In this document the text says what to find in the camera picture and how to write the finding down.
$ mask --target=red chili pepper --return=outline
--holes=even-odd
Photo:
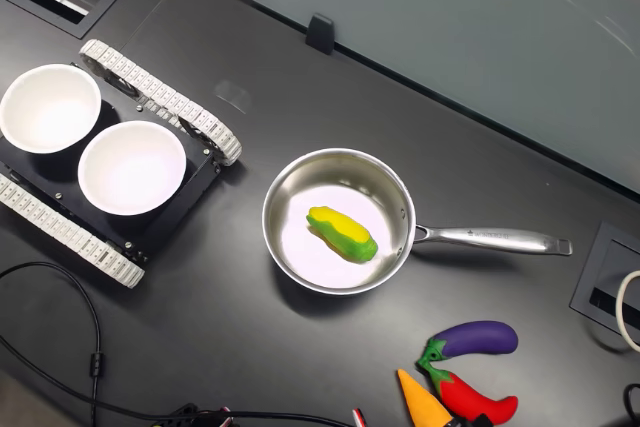
[[[456,374],[447,370],[427,369],[444,405],[453,413],[468,420],[485,414],[493,425],[508,422],[516,413],[518,398],[492,400],[476,392]]]

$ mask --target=purple eggplant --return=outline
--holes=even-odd
[[[480,320],[451,327],[431,337],[418,364],[424,367],[429,362],[465,354],[510,354],[517,347],[518,335],[507,324]]]

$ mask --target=wire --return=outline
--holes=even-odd
[[[71,275],[69,272],[67,272],[65,269],[63,269],[62,267],[59,267],[55,264],[51,264],[49,262],[27,262],[24,264],[20,264],[20,265],[16,265],[15,267],[11,267],[10,269],[5,270],[4,272],[2,272],[0,274],[0,280],[4,277],[6,277],[7,275],[16,272],[18,270],[27,268],[27,267],[46,267],[49,269],[53,269],[57,272],[59,272],[60,274],[64,275],[67,279],[69,279],[71,281],[71,283],[73,284],[73,286],[76,288],[76,290],[78,292],[80,292],[80,295],[82,296],[85,304],[87,305],[89,312],[91,313],[91,318],[93,320],[93,325],[95,328],[95,336],[96,336],[96,341],[95,341],[95,352],[101,353],[102,352],[102,334],[101,334],[101,330],[100,330],[100,321],[98,320],[98,314],[96,313],[96,309],[93,306],[93,302],[91,302],[91,299],[89,298],[89,295],[87,294],[87,291],[84,290],[84,287],[82,287],[82,285],[80,284],[80,282],[78,282],[78,280]],[[0,336],[0,338],[2,339],[2,343],[3,345],[5,345],[5,347],[7,345],[9,345],[8,342],[6,342],[4,340],[4,338],[2,338]],[[97,400],[98,398],[98,382],[99,382],[100,377],[98,375],[96,375],[93,378],[93,389],[92,389],[92,394],[91,394],[91,399],[92,400]],[[96,406],[95,405],[91,405],[91,426],[92,427],[96,427],[97,426],[97,415],[96,415]]]
[[[15,267],[11,267],[4,272],[0,273],[0,280],[3,277],[11,274],[20,269],[24,269],[26,267],[47,267],[57,272],[61,273],[65,277],[67,277],[78,289],[82,297],[84,298],[89,311],[91,312],[91,316],[93,318],[95,327],[96,327],[96,353],[101,353],[100,345],[101,345],[101,332],[100,332],[100,323],[98,321],[98,315],[96,310],[89,298],[89,295],[82,287],[80,282],[66,269],[49,263],[49,262],[26,262],[24,264],[16,265]],[[329,427],[353,427],[349,424],[345,424],[343,422],[339,422],[337,420],[326,419],[324,417],[316,417],[313,415],[305,415],[305,414],[289,414],[289,413],[278,413],[278,412],[248,412],[248,411],[239,411],[239,412],[229,412],[229,411],[199,411],[192,414],[179,414],[179,415],[153,415],[153,414],[145,414],[142,412],[136,412],[134,410],[125,409],[122,407],[118,407],[117,405],[108,404],[106,402],[102,402],[97,400],[97,390],[98,390],[98,377],[94,377],[94,384],[92,390],[92,396],[89,397],[87,395],[81,394],[66,384],[60,382],[58,379],[53,377],[52,375],[47,374],[44,370],[40,369],[37,365],[27,359],[24,355],[22,355],[15,347],[13,347],[2,335],[0,335],[0,344],[2,344],[10,354],[15,356],[20,362],[33,370],[36,374],[38,374],[43,379],[47,380],[51,384],[58,387],[63,392],[75,397],[78,400],[91,404],[91,415],[92,415],[92,425],[95,425],[95,409],[96,407],[100,407],[105,410],[110,410],[111,412],[115,412],[120,415],[124,415],[127,417],[132,417],[134,419],[140,420],[151,420],[151,421],[170,421],[170,420],[194,420],[196,418],[206,418],[211,417],[213,419],[220,420],[222,423],[226,418],[229,417],[237,417],[237,418],[255,418],[255,419],[279,419],[279,420],[300,420],[303,422],[312,422],[316,424],[328,425]]]
[[[616,321],[618,322],[618,329],[620,330],[620,335],[622,335],[622,338],[625,340],[625,342],[629,344],[629,347],[631,347],[636,352],[640,352],[640,345],[636,344],[631,338],[631,336],[629,335],[629,332],[627,332],[627,327],[624,325],[624,319],[622,318],[622,305],[624,304],[624,294],[627,291],[627,287],[629,286],[629,283],[633,279],[636,279],[638,277],[640,277],[640,270],[631,272],[629,275],[627,275],[622,281],[622,284],[620,284],[620,289],[618,290],[618,297],[616,298]]]
[[[640,427],[640,419],[638,419],[638,416],[633,411],[633,407],[631,405],[631,391],[633,389],[640,389],[640,384],[627,385],[622,394],[622,401],[624,402],[624,408],[627,411],[627,414],[629,414],[629,417],[631,418],[631,422],[633,422],[633,426]]]

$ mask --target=black cable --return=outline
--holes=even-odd
[[[16,266],[11,267],[10,269],[7,269],[4,272],[2,272],[0,274],[0,280],[3,277],[6,277],[7,275],[9,275],[9,274],[11,274],[13,272],[16,272],[18,270],[21,270],[21,269],[24,269],[24,268],[27,268],[27,267],[47,267],[49,269],[53,269],[53,270],[59,272],[60,274],[64,275],[67,279],[69,279],[71,281],[71,283],[76,288],[76,290],[78,292],[80,292],[80,295],[82,296],[85,304],[87,305],[87,307],[89,309],[89,312],[91,313],[91,318],[93,320],[93,326],[94,326],[95,334],[96,334],[95,352],[101,353],[102,352],[102,333],[101,333],[101,330],[100,330],[100,321],[98,320],[98,314],[96,313],[96,309],[93,306],[93,302],[91,302],[91,299],[89,298],[89,295],[87,294],[87,291],[84,290],[84,287],[82,287],[80,282],[78,282],[78,280],[73,275],[71,275],[69,272],[67,272],[62,267],[59,267],[59,266],[57,266],[55,264],[51,264],[49,262],[26,262],[24,264],[16,265]],[[97,400],[97,398],[98,398],[98,382],[99,382],[99,379],[100,379],[99,375],[95,375],[93,377],[93,389],[92,389],[91,399],[94,400],[94,401]],[[96,406],[95,405],[91,405],[91,426],[92,427],[96,427],[97,426],[97,416],[96,416]]]
[[[7,275],[11,274],[12,272],[15,272],[15,271],[20,270],[20,269],[24,269],[26,267],[32,267],[32,266],[48,267],[50,269],[54,269],[54,270],[60,272],[61,274],[63,274],[65,277],[67,277],[74,284],[74,286],[78,289],[78,291],[80,292],[80,294],[84,298],[87,306],[89,307],[89,311],[91,312],[94,324],[96,326],[96,354],[94,354],[94,356],[101,357],[100,345],[101,345],[101,340],[102,339],[101,339],[100,322],[98,321],[98,315],[97,315],[96,310],[95,310],[95,308],[93,306],[93,303],[91,302],[91,299],[89,299],[89,295],[84,290],[84,288],[82,287],[80,282],[78,282],[78,280],[70,272],[68,272],[66,269],[64,269],[64,268],[62,268],[62,267],[60,267],[58,265],[55,265],[55,264],[52,264],[52,263],[49,263],[49,262],[26,262],[24,264],[20,264],[20,265],[16,265],[14,267],[11,267],[11,268],[5,270],[4,272],[0,273],[0,280],[3,277],[6,277]],[[52,383],[53,385],[58,387],[60,390],[66,392],[67,394],[71,395],[72,397],[75,397],[78,400],[81,400],[83,402],[91,404],[91,406],[92,406],[92,422],[94,422],[94,419],[95,419],[95,415],[94,415],[95,408],[96,407],[100,407],[100,408],[103,408],[105,410],[110,410],[111,412],[115,412],[115,413],[120,414],[120,415],[125,415],[127,417],[132,417],[134,419],[151,420],[151,421],[156,421],[156,420],[158,420],[158,421],[194,420],[196,418],[211,417],[211,418],[214,418],[214,419],[220,419],[220,423],[222,423],[222,421],[224,419],[228,418],[228,417],[238,417],[238,418],[243,418],[244,417],[244,418],[256,418],[256,419],[300,420],[300,421],[303,421],[303,422],[313,422],[313,423],[316,423],[316,424],[328,425],[330,427],[353,427],[353,426],[351,426],[349,424],[345,424],[345,423],[339,422],[337,420],[326,419],[326,418],[323,418],[323,417],[316,417],[316,416],[313,416],[313,415],[305,415],[305,414],[289,414],[289,413],[278,413],[278,412],[245,412],[245,411],[240,411],[240,412],[215,411],[214,412],[214,411],[200,411],[200,412],[196,412],[196,413],[193,413],[193,414],[181,414],[181,415],[153,415],[153,414],[145,414],[145,413],[141,413],[141,412],[136,412],[134,410],[124,409],[122,407],[118,407],[117,405],[111,405],[111,404],[108,404],[106,402],[101,402],[101,401],[97,400],[96,397],[97,397],[97,385],[98,385],[97,379],[99,377],[98,375],[94,376],[94,388],[93,388],[92,396],[89,397],[89,396],[86,396],[84,394],[81,394],[80,392],[75,391],[71,387],[69,387],[66,384],[63,384],[62,382],[60,382],[55,377],[47,374],[45,371],[40,369],[37,365],[35,365],[29,359],[27,359],[24,355],[22,355],[18,350],[16,350],[16,348],[13,347],[2,335],[0,335],[0,344],[2,344],[9,351],[10,354],[15,356],[20,362],[22,362],[24,365],[29,367],[31,370],[33,370],[36,374],[38,374],[43,379],[45,379],[48,382]]]
[[[640,427],[640,419],[638,419],[638,415],[634,412],[633,406],[631,405],[631,392],[633,389],[640,389],[640,384],[629,384],[624,388],[624,392],[622,393],[622,401],[624,402],[624,408],[629,414],[629,418],[631,422],[633,422],[634,427]]]

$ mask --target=plastic vegetable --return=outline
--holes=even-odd
[[[434,335],[418,361],[446,360],[465,354],[510,354],[518,347],[515,330],[502,322],[481,320],[460,324]]]
[[[438,399],[404,370],[398,370],[400,385],[415,427],[444,427],[453,420]]]
[[[516,413],[518,398],[505,397],[502,400],[492,400],[476,392],[462,381],[456,374],[447,370],[438,370],[428,363],[420,364],[429,372],[444,405],[454,414],[474,421],[485,414],[494,425],[508,422]]]
[[[366,262],[378,251],[369,231],[340,212],[329,207],[312,207],[307,220],[324,239],[349,260]]]

